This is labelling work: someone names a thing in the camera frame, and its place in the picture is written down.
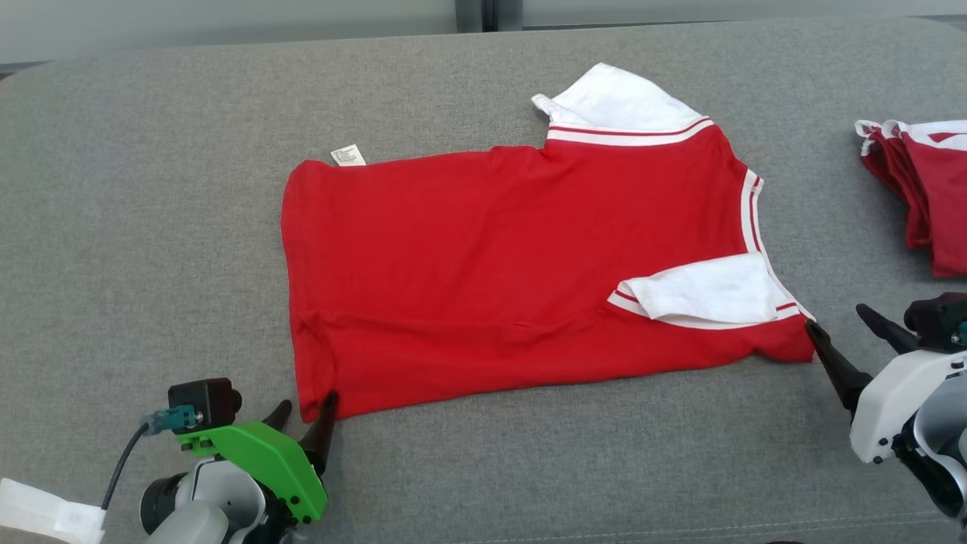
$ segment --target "white sleeve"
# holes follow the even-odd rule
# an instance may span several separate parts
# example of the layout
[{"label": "white sleeve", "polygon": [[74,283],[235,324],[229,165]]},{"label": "white sleeve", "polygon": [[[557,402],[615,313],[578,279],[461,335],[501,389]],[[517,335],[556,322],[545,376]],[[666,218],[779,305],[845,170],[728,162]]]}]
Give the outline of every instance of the white sleeve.
[{"label": "white sleeve", "polygon": [[568,90],[531,101],[551,122],[633,131],[676,131],[702,115],[631,72],[597,64]]},{"label": "white sleeve", "polygon": [[762,254],[713,258],[624,281],[647,317],[696,317],[718,323],[764,323],[784,298]]}]

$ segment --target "gray fabric surface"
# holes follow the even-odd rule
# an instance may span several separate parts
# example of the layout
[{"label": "gray fabric surface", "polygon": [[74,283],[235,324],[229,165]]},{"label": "gray fabric surface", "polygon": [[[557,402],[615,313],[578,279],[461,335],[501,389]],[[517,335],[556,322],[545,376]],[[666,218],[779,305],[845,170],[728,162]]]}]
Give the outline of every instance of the gray fabric surface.
[{"label": "gray fabric surface", "polygon": [[[540,146],[529,98],[603,61],[711,115],[767,181],[779,277],[858,364],[900,318],[967,290],[903,246],[859,118],[967,115],[967,36],[923,20],[734,22],[135,51],[0,83],[0,475],[99,502],[168,385],[228,376],[241,420],[294,398],[278,233],[288,172]],[[291,427],[298,435],[305,427]],[[818,364],[503,392],[337,425],[327,543],[954,542],[896,461],[864,466]],[[135,448],[106,543],[137,542],[171,437]],[[40,538],[3,531],[17,544]]]}]

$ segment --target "red and white stripe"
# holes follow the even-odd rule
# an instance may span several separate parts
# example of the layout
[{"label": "red and white stripe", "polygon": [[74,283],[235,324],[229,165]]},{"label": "red and white stripe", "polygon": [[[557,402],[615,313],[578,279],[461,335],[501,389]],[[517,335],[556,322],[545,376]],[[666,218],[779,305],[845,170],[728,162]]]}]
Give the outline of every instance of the red and white stripe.
[{"label": "red and white stripe", "polygon": [[[742,237],[746,244],[746,251],[749,253],[761,254],[762,258],[766,261],[766,269],[769,271],[769,277],[772,278],[773,284],[775,284],[775,291],[773,293],[774,299],[778,300],[776,305],[776,317],[774,320],[785,319],[787,317],[797,316],[799,314],[812,319],[812,314],[807,312],[806,308],[803,308],[803,306],[796,301],[788,289],[782,285],[776,276],[776,272],[773,270],[773,266],[769,263],[769,256],[766,254],[765,245],[762,243],[762,234],[759,232],[758,200],[760,190],[762,189],[762,183],[762,178],[755,175],[755,172],[752,170],[746,172],[746,178],[743,182],[743,190],[741,192],[741,201],[739,203],[742,213]],[[641,306],[641,304],[638,303],[638,300],[634,297],[634,293],[631,292],[630,287],[628,287],[625,282],[622,282],[618,285],[618,287],[607,298],[607,301],[618,308],[627,310],[633,314],[638,314],[644,317],[648,316],[648,314],[645,312],[645,309]],[[717,321],[708,321],[706,319],[700,319],[697,317],[685,316],[663,317],[661,320],[683,327],[710,330],[735,329],[760,324],[722,323]]]},{"label": "red and white stripe", "polygon": [[625,129],[606,129],[601,127],[569,125],[566,123],[551,123],[547,132],[547,139],[629,147],[666,145],[685,141],[714,125],[715,123],[708,117],[701,117],[682,129],[673,132],[629,131]]}]

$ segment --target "white tape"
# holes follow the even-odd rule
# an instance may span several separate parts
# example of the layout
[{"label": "white tape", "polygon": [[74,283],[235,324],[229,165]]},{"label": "white tape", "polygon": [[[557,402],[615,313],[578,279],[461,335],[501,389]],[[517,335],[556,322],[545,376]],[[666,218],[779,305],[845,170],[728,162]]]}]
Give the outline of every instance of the white tape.
[{"label": "white tape", "polygon": [[101,544],[104,514],[97,506],[63,500],[7,478],[0,480],[0,527],[70,544]]}]

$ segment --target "blue connector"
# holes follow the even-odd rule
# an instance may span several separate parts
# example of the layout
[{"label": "blue connector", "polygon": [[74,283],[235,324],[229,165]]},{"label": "blue connector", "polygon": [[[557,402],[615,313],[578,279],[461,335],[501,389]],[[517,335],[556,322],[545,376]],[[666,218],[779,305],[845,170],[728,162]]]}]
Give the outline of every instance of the blue connector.
[{"label": "blue connector", "polygon": [[141,424],[148,424],[146,437],[158,435],[161,431],[177,431],[190,429],[201,420],[201,414],[194,411],[194,407],[183,405],[175,408],[158,410],[141,418]]}]

